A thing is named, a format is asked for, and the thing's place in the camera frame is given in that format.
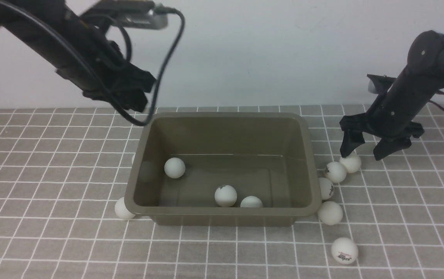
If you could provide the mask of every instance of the black robotic arm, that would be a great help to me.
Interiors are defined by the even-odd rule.
[[[427,31],[410,47],[408,63],[397,78],[368,75],[378,97],[366,113],[344,116],[341,156],[365,143],[363,132],[381,138],[374,148],[376,160],[409,148],[410,137],[424,133],[413,118],[444,88],[444,34]]]
[[[130,63],[130,39],[123,27],[162,29],[167,14],[181,17],[181,29],[158,74],[158,81],[149,72]],[[126,41],[126,57],[118,45],[105,37],[111,25],[121,29]],[[144,0],[102,0],[83,15],[77,16],[65,0],[0,0],[0,26],[31,47],[57,68],[57,74],[78,86],[85,97],[107,101],[127,120],[144,126],[125,110],[144,111],[148,103],[145,92],[155,93],[165,66],[182,35],[184,16],[176,9]]]

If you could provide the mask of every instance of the olive plastic tub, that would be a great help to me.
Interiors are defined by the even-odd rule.
[[[171,157],[186,164],[165,175]],[[215,203],[232,185],[237,202]],[[240,208],[257,196],[264,208]],[[291,226],[322,203],[306,121],[291,113],[161,113],[143,129],[124,196],[126,208],[159,225]]]

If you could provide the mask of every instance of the ball in bin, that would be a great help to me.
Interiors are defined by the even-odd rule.
[[[262,208],[263,202],[261,199],[257,198],[256,196],[247,196],[243,198],[241,201],[240,207],[242,208]]]
[[[165,174],[168,177],[177,179],[181,177],[186,171],[186,165],[179,158],[170,158],[165,163],[163,169],[165,170]]]
[[[220,186],[215,190],[215,202],[223,208],[232,207],[237,200],[237,192],[231,185]]]

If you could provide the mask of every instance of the table surface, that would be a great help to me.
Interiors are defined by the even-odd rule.
[[[317,167],[339,158],[339,119],[363,105],[159,108],[301,114]],[[426,107],[413,146],[336,186],[340,224],[316,216],[292,227],[169,227],[116,218],[142,128],[107,108],[0,110],[0,278],[444,279],[444,113]],[[330,257],[338,237],[360,257]]]

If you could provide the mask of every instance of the ping pong ball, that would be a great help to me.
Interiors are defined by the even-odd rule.
[[[115,214],[117,217],[124,220],[130,220],[135,217],[135,214],[130,213],[129,210],[127,210],[124,203],[124,198],[119,198],[119,200],[115,203]]]
[[[332,226],[342,220],[342,208],[333,201],[326,201],[318,209],[318,219],[324,224]]]
[[[223,208],[232,207],[237,200],[237,192],[231,185],[224,185],[215,191],[215,202]]]
[[[242,208],[262,208],[263,202],[256,196],[247,196],[241,201]]]
[[[346,158],[341,157],[341,159],[339,159],[339,163],[346,168],[346,172],[348,173],[355,173],[360,170],[361,167],[360,156],[358,156],[356,153],[351,153],[351,155]]]
[[[325,167],[325,177],[333,183],[341,183],[346,178],[346,168],[339,162],[330,162]]]
[[[320,193],[322,194],[322,200],[328,200],[332,197],[334,194],[334,184],[332,184],[332,181],[325,177],[321,177],[318,179],[318,182],[320,184]]]
[[[186,171],[186,165],[179,158],[170,158],[165,163],[163,169],[165,170],[165,174],[168,177],[177,179],[181,177]]]
[[[358,247],[353,240],[341,237],[332,242],[330,254],[336,262],[342,265],[349,265],[358,258]]]

